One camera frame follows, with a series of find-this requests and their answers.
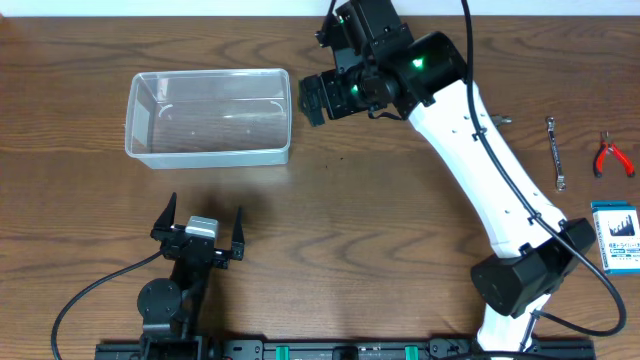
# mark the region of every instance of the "red-handled pliers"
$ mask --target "red-handled pliers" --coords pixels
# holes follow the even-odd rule
[[[628,177],[636,176],[636,172],[633,168],[631,160],[613,143],[613,139],[609,136],[609,132],[605,131],[601,134],[600,150],[596,154],[596,159],[593,161],[593,173],[596,177],[602,177],[602,164],[604,158],[608,152],[611,152],[613,156],[618,159],[622,165],[624,165],[624,171],[627,172]]]

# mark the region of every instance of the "white label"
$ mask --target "white label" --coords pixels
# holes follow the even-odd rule
[[[151,113],[139,101],[133,108],[133,137],[143,146],[147,146],[147,135],[149,134],[149,117]]]

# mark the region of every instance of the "wood grain surface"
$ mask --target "wood grain surface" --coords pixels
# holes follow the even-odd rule
[[[460,17],[406,19],[440,30],[464,54]],[[123,149],[138,72],[284,68],[297,81],[332,67],[320,18],[51,18],[0,24],[0,358],[49,359],[56,315],[94,280],[157,250],[148,237],[171,192],[176,221],[213,217],[221,246],[245,209],[245,260],[215,271],[202,315],[214,334],[269,339],[426,338],[473,334],[483,302],[470,267],[491,254],[470,203],[410,124],[358,115],[311,128],[294,107],[286,166],[153,171]],[[541,190],[569,218],[589,203],[640,205],[640,179],[613,158],[592,175],[599,132],[640,165],[640,19],[475,19],[476,74],[501,131]],[[544,118],[558,120],[567,177],[555,173]],[[594,247],[589,257],[600,264]],[[135,340],[140,288],[172,263],[117,278],[82,299],[59,335],[65,359],[103,340]],[[615,277],[624,332],[594,339],[602,359],[640,354],[640,278]],[[616,312],[583,267],[546,309],[608,328]],[[539,336],[576,334],[548,321]]]

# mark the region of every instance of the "white wall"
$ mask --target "white wall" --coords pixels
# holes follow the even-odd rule
[[[468,0],[474,15],[640,15],[640,0]],[[460,15],[459,0],[394,0],[400,15]],[[0,0],[5,16],[314,16],[329,0]]]

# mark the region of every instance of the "silver wrench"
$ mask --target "silver wrench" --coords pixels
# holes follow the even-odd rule
[[[560,156],[558,155],[558,146],[556,145],[556,136],[554,130],[556,128],[556,120],[549,116],[547,118],[547,131],[549,132],[549,141],[551,142],[551,153],[553,154],[553,162],[556,165],[556,189],[558,191],[567,190],[567,184],[564,183],[564,172],[562,171],[562,163],[560,163]]]

